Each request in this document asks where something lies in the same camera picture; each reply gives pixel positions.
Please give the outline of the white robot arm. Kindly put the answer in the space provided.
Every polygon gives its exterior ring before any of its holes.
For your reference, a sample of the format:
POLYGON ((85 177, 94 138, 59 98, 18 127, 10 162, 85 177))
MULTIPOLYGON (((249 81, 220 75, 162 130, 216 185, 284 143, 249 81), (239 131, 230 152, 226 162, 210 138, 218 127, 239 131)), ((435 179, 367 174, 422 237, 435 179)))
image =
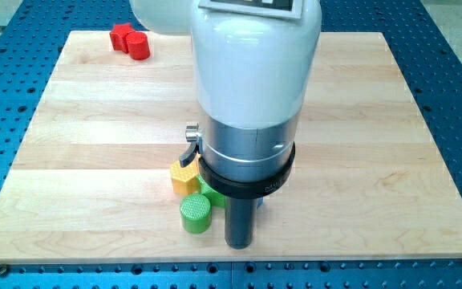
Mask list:
POLYGON ((201 118, 188 126, 181 166, 196 162, 225 197, 225 241, 253 239, 258 201, 286 182, 322 25, 319 0, 131 2, 161 35, 192 40, 201 118))

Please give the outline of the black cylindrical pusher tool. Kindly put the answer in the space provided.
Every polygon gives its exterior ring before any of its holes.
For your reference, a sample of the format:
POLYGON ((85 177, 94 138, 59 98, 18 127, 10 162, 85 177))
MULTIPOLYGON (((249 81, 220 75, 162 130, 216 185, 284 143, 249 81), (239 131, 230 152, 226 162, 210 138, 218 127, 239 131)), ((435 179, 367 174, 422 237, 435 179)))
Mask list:
POLYGON ((292 144, 284 166, 272 177, 255 182, 231 181, 214 172, 200 157, 198 166, 205 182, 225 196, 225 241, 234 249, 244 249, 253 241, 257 204, 280 189, 290 175, 296 145, 292 144))

